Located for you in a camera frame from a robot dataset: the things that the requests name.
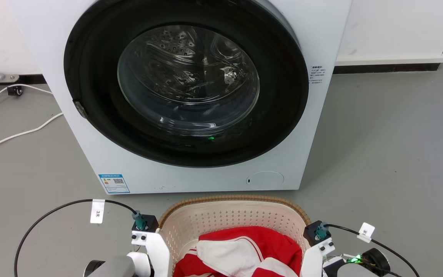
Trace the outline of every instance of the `beige plastic basket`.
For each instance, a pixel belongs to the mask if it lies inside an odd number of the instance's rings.
[[[158,223],[175,264],[195,247],[200,235],[241,226],[262,226],[288,235],[302,252],[309,242],[303,237],[311,224],[306,213],[295,203],[279,197],[224,195],[183,200],[162,215]]]

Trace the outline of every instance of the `basket rim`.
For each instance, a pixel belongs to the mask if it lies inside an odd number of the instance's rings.
[[[265,196],[265,195],[248,195],[248,194],[238,194],[238,195],[218,195],[218,196],[207,196],[207,197],[197,197],[197,198],[189,198],[186,200],[182,200],[180,202],[175,203],[170,206],[160,217],[160,221],[158,222],[158,227],[161,229],[167,221],[168,217],[175,212],[177,209],[193,204],[199,203],[207,203],[207,202],[222,202],[222,201],[255,201],[255,202],[269,202],[269,203],[277,203],[283,204],[287,207],[290,207],[295,212],[297,212],[300,217],[302,217],[304,223],[306,225],[310,225],[312,223],[311,219],[307,215],[302,208],[295,204],[291,200],[287,200],[285,198],[276,197],[276,196]]]

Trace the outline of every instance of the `white wall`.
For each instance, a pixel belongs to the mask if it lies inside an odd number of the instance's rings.
[[[443,62],[443,0],[353,0],[337,65]]]
[[[443,61],[443,0],[354,0],[337,65]],[[0,72],[39,74],[0,0]]]

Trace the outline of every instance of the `floor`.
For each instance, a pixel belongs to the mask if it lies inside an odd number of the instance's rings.
[[[0,97],[0,140],[59,112],[46,93]],[[0,277],[11,276],[30,225],[71,200],[109,198],[158,217],[172,204],[217,193],[106,196],[65,118],[0,145]],[[443,64],[437,72],[335,75],[299,191],[263,192],[293,200],[312,220],[358,229],[405,256],[422,277],[443,276]],[[88,223],[90,204],[61,210],[29,235],[21,277],[80,276],[90,260],[126,254],[130,213],[106,205]],[[331,230],[337,254],[372,247]],[[413,273],[392,254],[392,270]]]

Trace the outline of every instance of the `washing machine door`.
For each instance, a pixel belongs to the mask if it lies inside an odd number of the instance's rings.
[[[161,163],[218,167],[278,145],[308,75],[292,31],[253,0],[99,0],[67,41],[81,115]]]

